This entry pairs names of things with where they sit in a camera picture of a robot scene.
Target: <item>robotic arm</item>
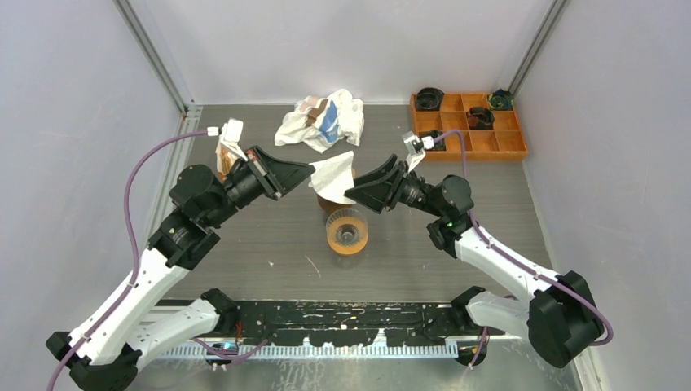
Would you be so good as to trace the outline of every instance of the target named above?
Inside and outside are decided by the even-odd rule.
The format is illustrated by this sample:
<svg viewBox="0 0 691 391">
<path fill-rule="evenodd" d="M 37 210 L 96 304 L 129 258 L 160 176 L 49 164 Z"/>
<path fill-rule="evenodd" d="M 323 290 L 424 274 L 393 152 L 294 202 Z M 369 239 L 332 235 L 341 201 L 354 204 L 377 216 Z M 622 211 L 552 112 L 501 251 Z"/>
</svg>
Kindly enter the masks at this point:
<svg viewBox="0 0 691 391">
<path fill-rule="evenodd" d="M 412 170 L 425 145 L 412 134 L 403 139 L 411 153 L 405 162 L 392 155 L 378 169 L 356 178 L 345 195 L 377 213 L 401 203 L 437 217 L 427 226 L 434 246 L 484 271 L 515 298 L 470 288 L 451 302 L 460 326 L 487 326 L 520 336 L 554 367 L 564 367 L 603 334 L 602 322 L 591 311 L 539 278 L 557 281 L 594 305 L 583 277 L 538 266 L 493 238 L 469 214 L 474 203 L 468 181 L 448 175 L 436 185 L 426 183 Z"/>
<path fill-rule="evenodd" d="M 67 361 L 70 376 L 80 389 L 119 391 L 155 357 L 209 332 L 229 333 L 239 318 L 238 306 L 218 289 L 204 293 L 176 314 L 147 326 L 144 315 L 219 241 L 212 227 L 235 215 L 262 194 L 278 200 L 308 178 L 315 168 L 276 160 L 261 148 L 245 152 L 224 183 L 204 165 L 187 167 L 170 191 L 176 209 L 161 223 L 140 258 L 137 283 L 114 310 L 115 301 L 130 276 L 84 323 L 72 332 L 55 332 L 46 346 L 62 360 L 94 322 L 110 316 Z"/>
</svg>

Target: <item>white wall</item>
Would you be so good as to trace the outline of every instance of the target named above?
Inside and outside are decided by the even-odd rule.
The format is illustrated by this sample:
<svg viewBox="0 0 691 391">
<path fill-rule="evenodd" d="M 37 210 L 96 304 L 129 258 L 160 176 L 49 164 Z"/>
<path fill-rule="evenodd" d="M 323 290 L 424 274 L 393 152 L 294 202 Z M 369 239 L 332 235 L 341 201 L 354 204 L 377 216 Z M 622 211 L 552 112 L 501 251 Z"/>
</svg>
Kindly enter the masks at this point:
<svg viewBox="0 0 691 391">
<path fill-rule="evenodd" d="M 180 118 L 112 2 L 3 2 L 0 53 L 0 389 L 37 390 L 57 363 L 46 338 L 130 269 L 123 186 Z M 140 237 L 164 162 L 134 185 Z"/>
<path fill-rule="evenodd" d="M 197 103 L 508 86 L 551 0 L 139 0 Z"/>
<path fill-rule="evenodd" d="M 616 330 L 612 390 L 688 389 L 691 3 L 567 7 L 517 103 L 559 270 Z"/>
</svg>

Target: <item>orange compartment organizer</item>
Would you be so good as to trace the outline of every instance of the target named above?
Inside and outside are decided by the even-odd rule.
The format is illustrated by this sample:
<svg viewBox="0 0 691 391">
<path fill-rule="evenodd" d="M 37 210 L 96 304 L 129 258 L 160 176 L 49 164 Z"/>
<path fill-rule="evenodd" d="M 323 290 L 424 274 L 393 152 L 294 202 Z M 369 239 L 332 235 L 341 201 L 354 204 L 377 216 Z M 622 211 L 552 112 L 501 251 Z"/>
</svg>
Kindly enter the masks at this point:
<svg viewBox="0 0 691 391">
<path fill-rule="evenodd" d="M 526 140 L 515 106 L 511 111 L 493 111 L 493 130 L 471 130 L 468 125 L 470 108 L 489 108 L 487 94 L 445 94 L 438 112 L 418 112 L 415 109 L 416 94 L 411 96 L 410 107 L 413 129 L 416 134 L 439 130 L 448 132 L 458 129 L 463 133 L 468 160 L 514 160 L 528 155 Z M 427 161 L 460 161 L 460 141 L 452 135 L 444 140 L 445 151 L 427 151 Z"/>
</svg>

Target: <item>scratch on table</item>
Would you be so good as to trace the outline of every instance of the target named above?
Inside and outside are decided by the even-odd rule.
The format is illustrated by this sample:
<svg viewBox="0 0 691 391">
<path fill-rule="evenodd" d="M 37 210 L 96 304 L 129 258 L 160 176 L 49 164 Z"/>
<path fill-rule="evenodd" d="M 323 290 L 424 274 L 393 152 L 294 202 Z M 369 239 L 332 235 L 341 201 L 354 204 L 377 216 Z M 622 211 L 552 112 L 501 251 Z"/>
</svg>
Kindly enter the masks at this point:
<svg viewBox="0 0 691 391">
<path fill-rule="evenodd" d="M 317 265 L 315 265 L 315 263 L 307 255 L 305 255 L 305 258 L 307 258 L 307 261 L 309 261 L 312 264 L 312 267 L 314 267 L 315 270 L 317 270 L 317 274 L 319 275 L 319 277 L 322 278 L 322 274 L 319 273 L 319 269 L 317 269 Z"/>
</svg>

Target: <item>blue print on bag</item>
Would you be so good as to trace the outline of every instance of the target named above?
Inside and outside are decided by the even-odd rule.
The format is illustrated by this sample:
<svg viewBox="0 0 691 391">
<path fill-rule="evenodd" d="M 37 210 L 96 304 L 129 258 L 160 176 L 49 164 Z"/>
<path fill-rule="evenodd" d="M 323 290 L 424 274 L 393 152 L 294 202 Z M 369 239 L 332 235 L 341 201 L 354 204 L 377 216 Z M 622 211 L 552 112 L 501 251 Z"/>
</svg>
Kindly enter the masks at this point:
<svg viewBox="0 0 691 391">
<path fill-rule="evenodd" d="M 329 102 L 324 111 L 319 132 L 326 139 L 327 143 L 335 143 L 338 139 L 338 109 L 336 109 L 336 105 L 333 102 Z"/>
</svg>

